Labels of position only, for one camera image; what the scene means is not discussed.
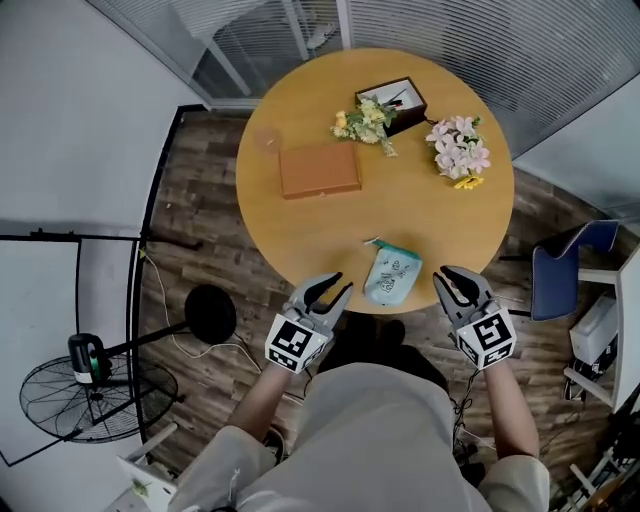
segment wooden box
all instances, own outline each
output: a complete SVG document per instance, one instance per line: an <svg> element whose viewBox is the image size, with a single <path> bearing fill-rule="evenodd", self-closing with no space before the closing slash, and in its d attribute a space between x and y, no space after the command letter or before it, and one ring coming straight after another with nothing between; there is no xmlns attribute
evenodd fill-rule
<svg viewBox="0 0 640 512"><path fill-rule="evenodd" d="M388 128L384 127L387 137L425 121L427 102L424 101L420 91L408 76L358 91L356 93L356 103L359 103L360 96L369 98L375 96L381 105L392 99L402 102L402 105L396 107L397 117L391 121L391 125Z"/></svg>
<svg viewBox="0 0 640 512"><path fill-rule="evenodd" d="M285 199L360 190L353 142L280 151L280 180Z"/></svg>

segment person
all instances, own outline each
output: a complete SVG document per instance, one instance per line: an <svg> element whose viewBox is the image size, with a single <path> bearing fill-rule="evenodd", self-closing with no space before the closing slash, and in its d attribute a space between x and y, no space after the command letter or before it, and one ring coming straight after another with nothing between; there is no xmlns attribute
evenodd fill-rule
<svg viewBox="0 0 640 512"><path fill-rule="evenodd" d="M452 455L447 382L393 321L351 314L313 378L292 453L262 444L292 374L269 364L181 477L170 512L548 510L549 474L507 360L484 370L498 461L478 488Z"/></svg>

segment light gray shirt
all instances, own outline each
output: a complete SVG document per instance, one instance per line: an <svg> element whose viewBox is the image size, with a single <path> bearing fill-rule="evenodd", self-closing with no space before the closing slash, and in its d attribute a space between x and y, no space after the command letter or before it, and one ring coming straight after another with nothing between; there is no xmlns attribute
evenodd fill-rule
<svg viewBox="0 0 640 512"><path fill-rule="evenodd" d="M499 460L476 489L452 456L453 411L432 382L378 365L318 375L291 456L227 426L181 476L170 512L231 504L239 512L542 512L549 473L537 459Z"/></svg>

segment flower bouquet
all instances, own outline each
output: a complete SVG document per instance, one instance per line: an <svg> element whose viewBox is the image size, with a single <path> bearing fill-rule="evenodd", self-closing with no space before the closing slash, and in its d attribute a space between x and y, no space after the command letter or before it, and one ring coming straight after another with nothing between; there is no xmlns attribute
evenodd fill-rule
<svg viewBox="0 0 640 512"><path fill-rule="evenodd" d="M355 111L342 110L336 114L331 133L340 139L361 140L366 144L379 142L387 156L397 156L384 131L384 127L389 127L397 115L395 107L381 105L375 96L359 96L358 99L360 103Z"/></svg>
<svg viewBox="0 0 640 512"><path fill-rule="evenodd" d="M480 122L479 117L443 119L426 137L438 152L435 161L440 174L456 180L455 188L472 189L480 185L484 181L480 173L491 165L489 150L476 132Z"/></svg>

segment table top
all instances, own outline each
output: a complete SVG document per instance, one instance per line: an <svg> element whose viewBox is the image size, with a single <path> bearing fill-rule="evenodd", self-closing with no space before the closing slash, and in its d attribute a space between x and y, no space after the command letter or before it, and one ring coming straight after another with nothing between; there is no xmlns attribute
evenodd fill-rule
<svg viewBox="0 0 640 512"><path fill-rule="evenodd" d="M617 411L640 384L640 246L616 276L618 304L618 356L613 388Z"/></svg>
<svg viewBox="0 0 640 512"><path fill-rule="evenodd" d="M362 190L284 200L279 149L336 142L335 113L354 109L354 93L410 76L428 104L430 119L480 116L478 131L491 151L485 182L455 190L438 175L435 150L421 123L391 138L398 157L380 145L357 144ZM237 193L256 246L287 281L341 271L354 282L351 311L385 314L437 302L433 272L459 265L475 272L491 261L505 236L513 206L511 156L500 127L480 98L431 61L396 50L358 49L314 59L278 82L254 111L240 144ZM415 251L424 260L413 290L398 307L369 302L363 286L380 239Z"/></svg>

